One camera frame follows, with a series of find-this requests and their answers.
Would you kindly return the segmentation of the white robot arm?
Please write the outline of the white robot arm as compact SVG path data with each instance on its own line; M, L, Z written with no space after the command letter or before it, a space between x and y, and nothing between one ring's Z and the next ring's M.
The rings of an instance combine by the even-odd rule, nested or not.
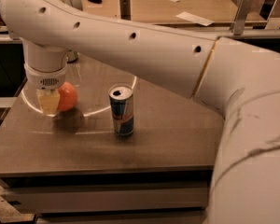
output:
M225 120L204 224L280 224L280 53L95 16L81 0L1 0L0 13L45 113L57 109L71 50L191 98Z

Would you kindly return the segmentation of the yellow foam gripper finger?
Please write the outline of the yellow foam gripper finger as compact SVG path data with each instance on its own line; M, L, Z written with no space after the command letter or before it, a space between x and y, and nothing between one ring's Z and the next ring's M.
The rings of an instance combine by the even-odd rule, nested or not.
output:
M37 90L37 99L44 115L55 115L60 102L57 90Z

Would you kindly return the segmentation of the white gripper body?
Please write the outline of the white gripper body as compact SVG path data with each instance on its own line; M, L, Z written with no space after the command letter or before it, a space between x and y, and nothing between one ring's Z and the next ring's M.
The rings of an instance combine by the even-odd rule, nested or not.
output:
M42 72L26 63L24 68L28 82L38 90L55 90L65 82L66 67L54 72Z

